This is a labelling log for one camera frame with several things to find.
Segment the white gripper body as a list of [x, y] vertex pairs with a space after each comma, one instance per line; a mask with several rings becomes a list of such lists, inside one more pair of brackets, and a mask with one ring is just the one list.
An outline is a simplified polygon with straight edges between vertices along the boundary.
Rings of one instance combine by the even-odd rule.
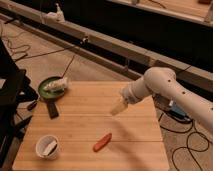
[[148, 96], [148, 88], [141, 77], [130, 82], [121, 90], [121, 96], [127, 104], [136, 104]]

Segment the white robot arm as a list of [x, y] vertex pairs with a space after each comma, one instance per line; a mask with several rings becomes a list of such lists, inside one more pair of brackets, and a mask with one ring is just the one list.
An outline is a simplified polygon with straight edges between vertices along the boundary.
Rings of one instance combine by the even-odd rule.
[[126, 85], [121, 90], [118, 103], [110, 113], [117, 115], [129, 104], [136, 104], [153, 94], [175, 102], [185, 113], [213, 134], [213, 103], [184, 88], [176, 81], [176, 73], [166, 67], [149, 68], [141, 78]]

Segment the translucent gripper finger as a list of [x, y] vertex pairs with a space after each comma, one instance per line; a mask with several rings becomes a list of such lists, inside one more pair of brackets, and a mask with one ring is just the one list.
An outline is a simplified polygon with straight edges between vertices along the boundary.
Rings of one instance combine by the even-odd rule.
[[128, 103], [124, 99], [120, 99], [116, 105], [112, 108], [110, 113], [115, 116], [121, 112], [123, 112], [128, 107]]

